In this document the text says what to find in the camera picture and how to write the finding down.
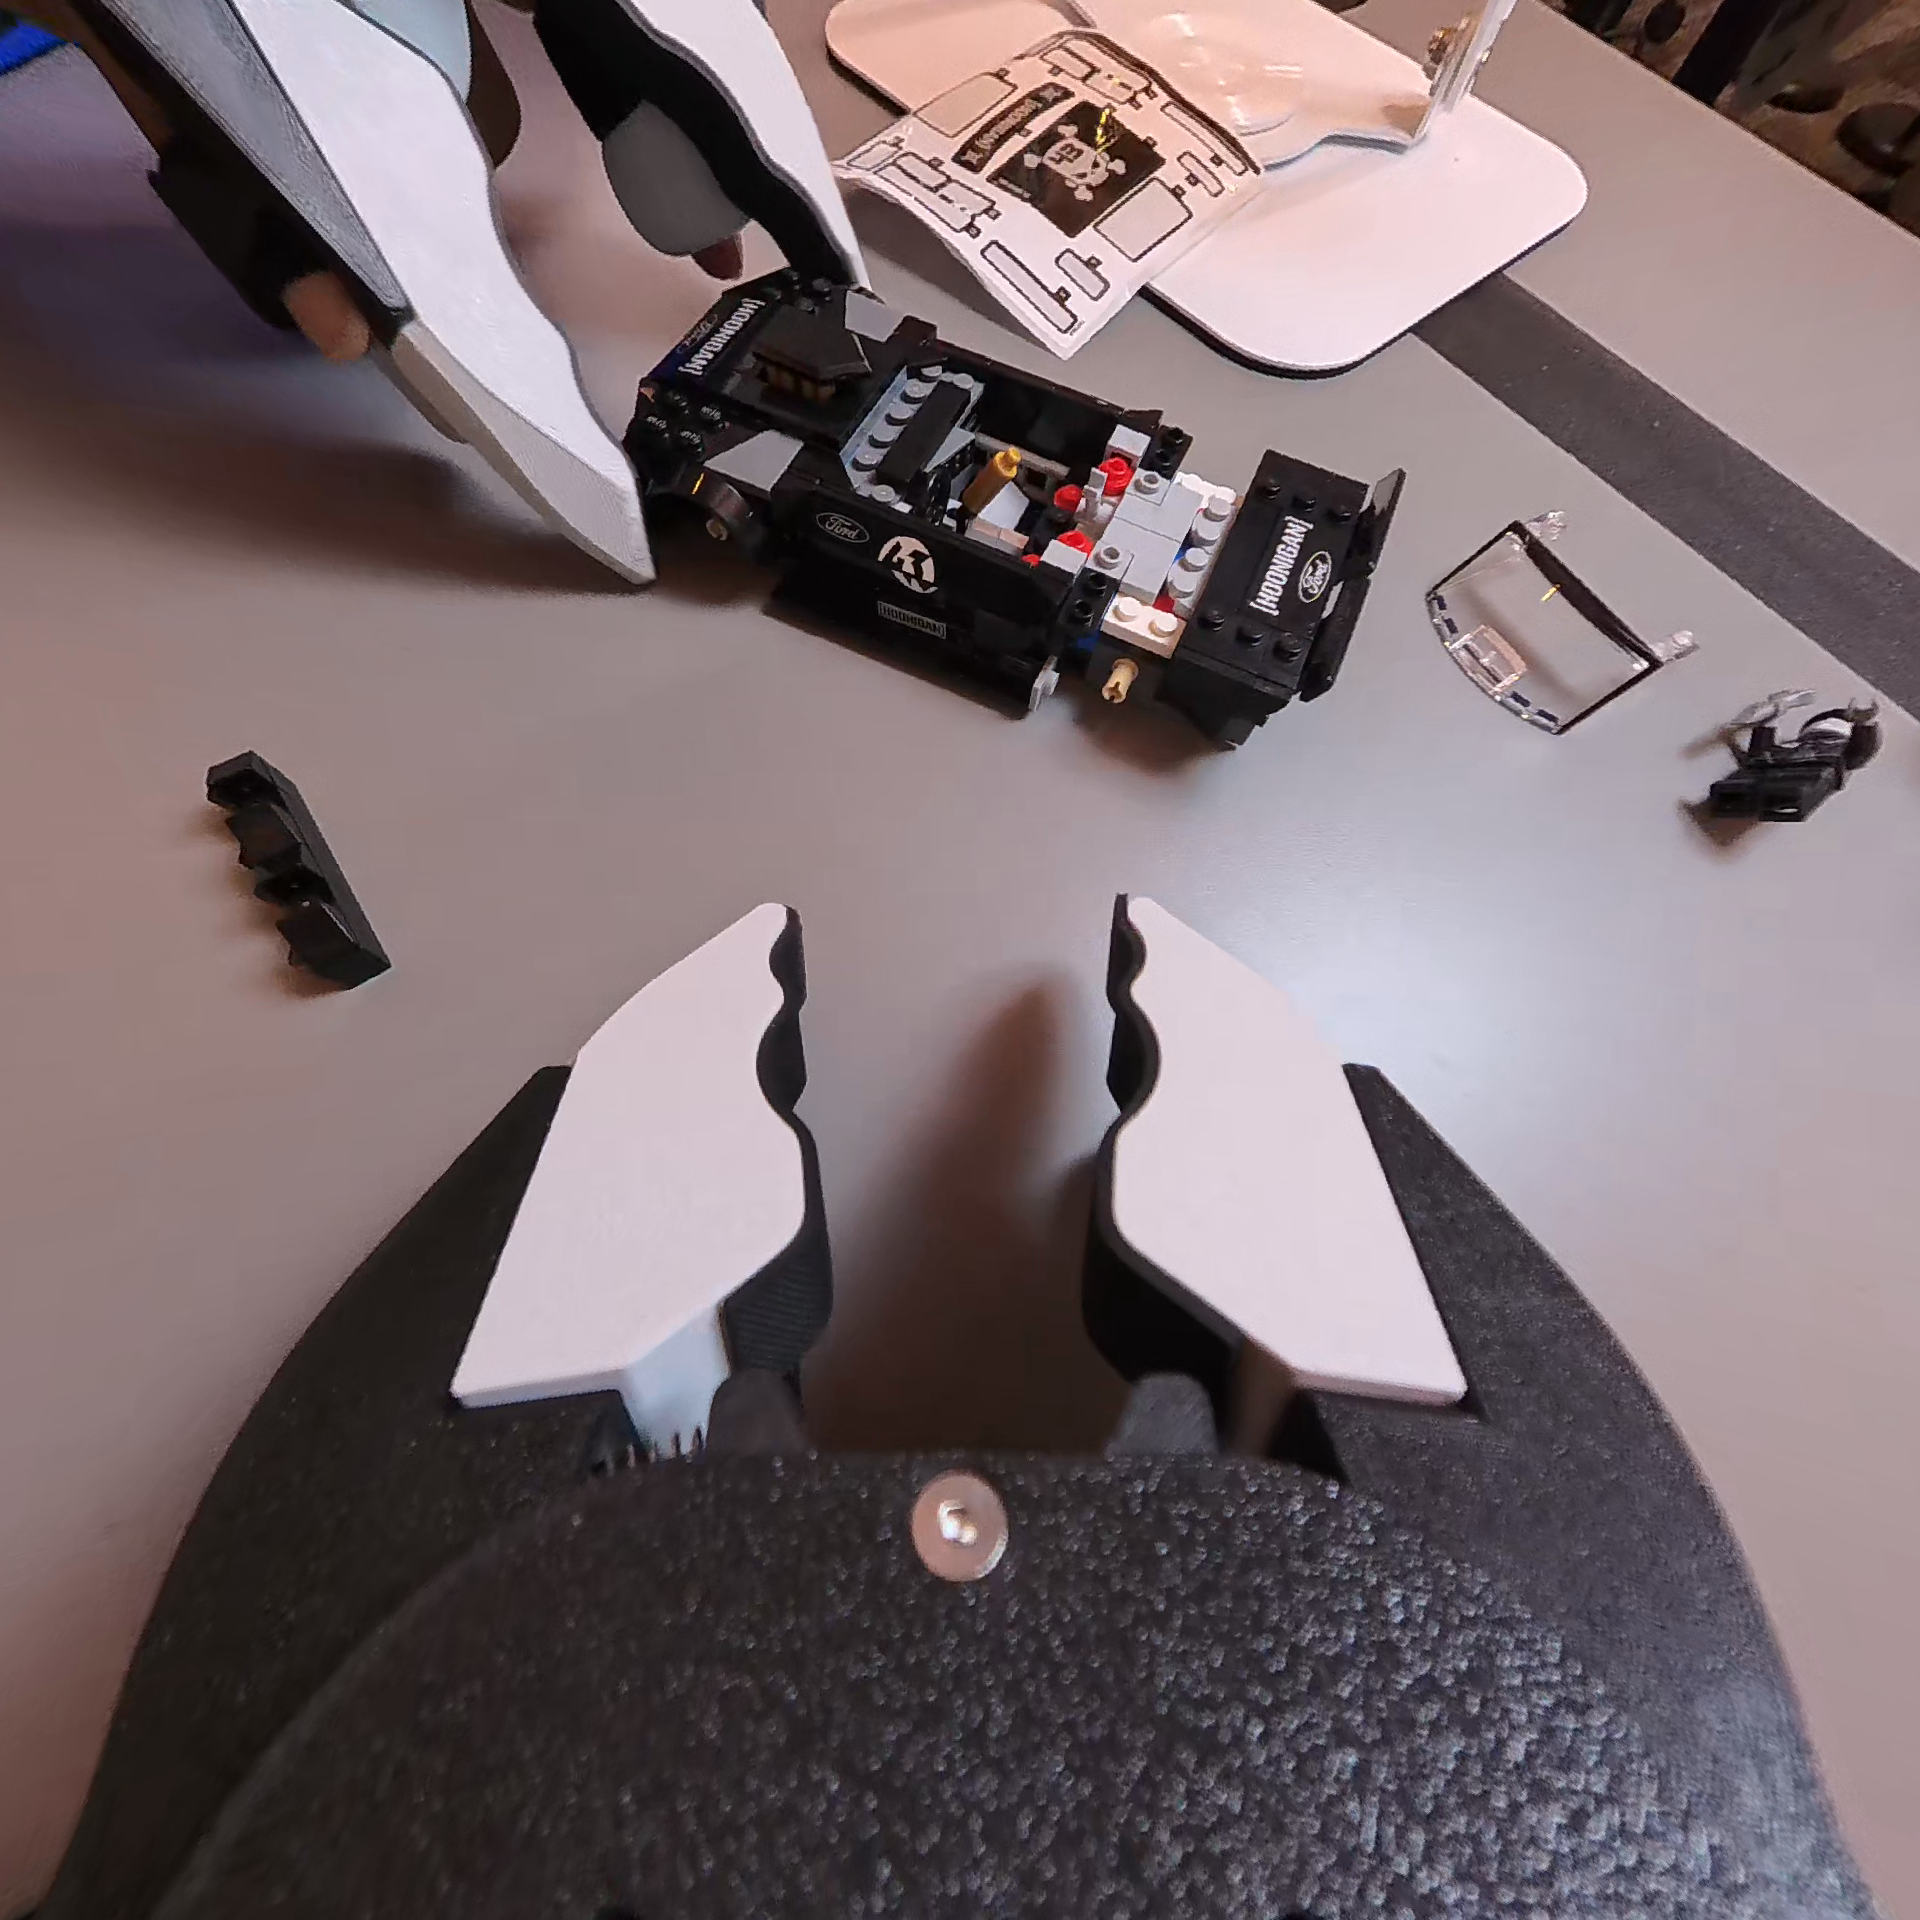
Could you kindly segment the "small black lego piece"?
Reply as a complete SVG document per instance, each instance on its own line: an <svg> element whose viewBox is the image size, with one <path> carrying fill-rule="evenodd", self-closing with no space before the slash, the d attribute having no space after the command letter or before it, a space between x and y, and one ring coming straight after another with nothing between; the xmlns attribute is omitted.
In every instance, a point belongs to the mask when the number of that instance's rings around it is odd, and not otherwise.
<svg viewBox="0 0 1920 1920"><path fill-rule="evenodd" d="M1836 707L1802 714L1800 728L1782 722L1810 707L1810 689L1776 689L1751 700L1721 728L1732 751L1723 771L1701 798L1714 823L1802 823L1832 798L1856 771L1880 751L1880 700L1849 697Z"/></svg>

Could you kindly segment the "person's left hand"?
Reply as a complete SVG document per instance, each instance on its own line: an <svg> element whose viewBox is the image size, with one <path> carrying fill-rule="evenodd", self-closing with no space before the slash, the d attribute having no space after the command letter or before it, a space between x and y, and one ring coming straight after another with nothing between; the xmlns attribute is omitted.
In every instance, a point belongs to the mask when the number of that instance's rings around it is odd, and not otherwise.
<svg viewBox="0 0 1920 1920"><path fill-rule="evenodd" d="M692 252L688 261L709 277L729 280L744 272L744 244L739 236L729 236ZM330 363L351 363L372 348L372 325L339 275L314 272L286 280L282 305Z"/></svg>

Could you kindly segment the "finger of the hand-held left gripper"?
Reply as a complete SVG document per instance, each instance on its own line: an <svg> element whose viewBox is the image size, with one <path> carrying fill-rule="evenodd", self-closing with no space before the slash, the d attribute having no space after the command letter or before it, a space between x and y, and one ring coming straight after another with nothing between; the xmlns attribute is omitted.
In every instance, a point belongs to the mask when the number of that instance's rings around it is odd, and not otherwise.
<svg viewBox="0 0 1920 1920"><path fill-rule="evenodd" d="M372 338L376 363L568 540L649 584L634 468L508 257L494 161L456 79L357 3L216 5L290 74L294 109L418 301L395 338ZM84 20L137 79L137 3L84 3Z"/></svg>
<svg viewBox="0 0 1920 1920"><path fill-rule="evenodd" d="M802 277L869 268L780 39L753 3L535 3L537 43L659 255L756 225Z"/></svg>

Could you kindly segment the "white sticker sheet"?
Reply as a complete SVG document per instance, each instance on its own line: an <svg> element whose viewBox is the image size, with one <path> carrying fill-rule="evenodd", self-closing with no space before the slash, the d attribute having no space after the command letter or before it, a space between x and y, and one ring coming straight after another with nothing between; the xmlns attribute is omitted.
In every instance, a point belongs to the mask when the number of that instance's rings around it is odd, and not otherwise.
<svg viewBox="0 0 1920 1920"><path fill-rule="evenodd" d="M1083 30L949 83L831 174L924 220L1053 354L1259 190L1230 130Z"/></svg>

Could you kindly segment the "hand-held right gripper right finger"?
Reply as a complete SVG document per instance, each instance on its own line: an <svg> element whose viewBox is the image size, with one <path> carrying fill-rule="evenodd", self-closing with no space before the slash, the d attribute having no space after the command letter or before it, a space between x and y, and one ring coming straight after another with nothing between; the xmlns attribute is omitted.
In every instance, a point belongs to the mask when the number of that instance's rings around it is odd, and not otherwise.
<svg viewBox="0 0 1920 1920"><path fill-rule="evenodd" d="M1108 963L1117 1121L1083 1318L1120 1379L1228 1409L1244 1352L1296 1383L1456 1406L1466 1375L1334 1047L1158 902L1120 895Z"/></svg>

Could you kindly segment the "black lego car model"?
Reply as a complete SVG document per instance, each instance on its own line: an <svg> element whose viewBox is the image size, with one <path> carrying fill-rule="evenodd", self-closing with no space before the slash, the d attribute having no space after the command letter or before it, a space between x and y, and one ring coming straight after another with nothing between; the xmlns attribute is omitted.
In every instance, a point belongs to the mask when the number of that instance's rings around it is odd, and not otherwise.
<svg viewBox="0 0 1920 1920"><path fill-rule="evenodd" d="M1215 484L1189 447L1158 412L798 272L716 301L626 427L642 503L701 520L824 624L1009 706L1081 680L1242 747L1337 680L1405 469L1265 449Z"/></svg>

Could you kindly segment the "white tray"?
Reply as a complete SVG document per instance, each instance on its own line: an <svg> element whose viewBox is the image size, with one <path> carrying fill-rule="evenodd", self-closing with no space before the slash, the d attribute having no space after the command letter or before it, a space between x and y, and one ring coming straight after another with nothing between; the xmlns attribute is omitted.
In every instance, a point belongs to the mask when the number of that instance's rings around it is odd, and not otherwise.
<svg viewBox="0 0 1920 1920"><path fill-rule="evenodd" d="M1090 25L1225 97L1253 65L1303 97L1244 132L1265 163L1248 211L1155 275L1143 297L1259 373L1359 366L1438 305L1566 228L1577 163L1476 90L1423 141L1426 74L1322 3L837 3L831 60L891 106Z"/></svg>

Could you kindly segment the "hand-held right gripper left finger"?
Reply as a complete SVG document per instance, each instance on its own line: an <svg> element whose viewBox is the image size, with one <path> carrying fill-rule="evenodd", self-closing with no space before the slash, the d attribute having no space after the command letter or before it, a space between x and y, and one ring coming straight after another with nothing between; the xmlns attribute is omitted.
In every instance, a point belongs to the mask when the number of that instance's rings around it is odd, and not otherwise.
<svg viewBox="0 0 1920 1920"><path fill-rule="evenodd" d="M582 1043L449 1379L463 1406L709 1412L748 1363L726 1302L818 1225L802 1065L778 1062L799 1004L799 918L756 903Z"/></svg>

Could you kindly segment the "long black lego plate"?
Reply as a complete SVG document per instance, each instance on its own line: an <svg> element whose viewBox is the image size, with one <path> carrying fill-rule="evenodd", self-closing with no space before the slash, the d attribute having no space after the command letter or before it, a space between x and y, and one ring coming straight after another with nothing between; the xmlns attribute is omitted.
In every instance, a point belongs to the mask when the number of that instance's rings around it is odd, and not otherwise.
<svg viewBox="0 0 1920 1920"><path fill-rule="evenodd" d="M351 895L298 782L262 755L204 771L204 803L224 813L250 895L274 907L286 963L335 988L389 973L392 961Z"/></svg>

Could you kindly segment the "clear lego windshield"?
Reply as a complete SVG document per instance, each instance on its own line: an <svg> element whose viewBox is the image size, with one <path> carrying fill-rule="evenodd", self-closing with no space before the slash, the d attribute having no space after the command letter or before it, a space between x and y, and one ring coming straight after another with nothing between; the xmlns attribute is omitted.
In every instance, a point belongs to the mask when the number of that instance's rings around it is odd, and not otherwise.
<svg viewBox="0 0 1920 1920"><path fill-rule="evenodd" d="M1497 707L1565 737L1625 689L1689 659L1689 631L1637 634L1561 556L1561 510L1513 520L1426 588L1454 667Z"/></svg>

